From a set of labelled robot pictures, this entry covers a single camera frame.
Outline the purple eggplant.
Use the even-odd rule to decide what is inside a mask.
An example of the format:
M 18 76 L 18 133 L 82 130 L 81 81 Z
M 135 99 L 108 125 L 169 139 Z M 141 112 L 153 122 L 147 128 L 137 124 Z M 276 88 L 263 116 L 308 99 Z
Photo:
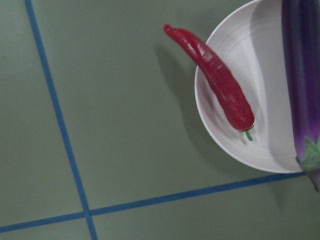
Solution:
M 320 190 L 320 2 L 284 0 L 282 43 L 296 160 Z

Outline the red chili pepper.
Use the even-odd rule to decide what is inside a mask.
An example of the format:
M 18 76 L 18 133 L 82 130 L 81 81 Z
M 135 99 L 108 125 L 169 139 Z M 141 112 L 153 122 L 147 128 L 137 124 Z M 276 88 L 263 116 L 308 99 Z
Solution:
M 247 139 L 252 141 L 250 130 L 254 127 L 255 117 L 239 83 L 227 65 L 205 42 L 190 31 L 174 28 L 169 24 L 165 24 L 163 30 L 200 68 L 230 125 L 239 132 L 244 132 Z

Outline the pink plate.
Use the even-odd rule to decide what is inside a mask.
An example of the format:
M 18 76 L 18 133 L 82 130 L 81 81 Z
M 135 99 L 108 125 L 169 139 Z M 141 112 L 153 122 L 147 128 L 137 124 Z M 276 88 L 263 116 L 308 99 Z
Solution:
M 194 93 L 201 121 L 231 157 L 269 173 L 299 173 L 293 140 L 279 0 L 254 0 L 228 15 L 207 39 L 231 70 L 254 113 L 251 140 L 226 119 L 201 70 Z

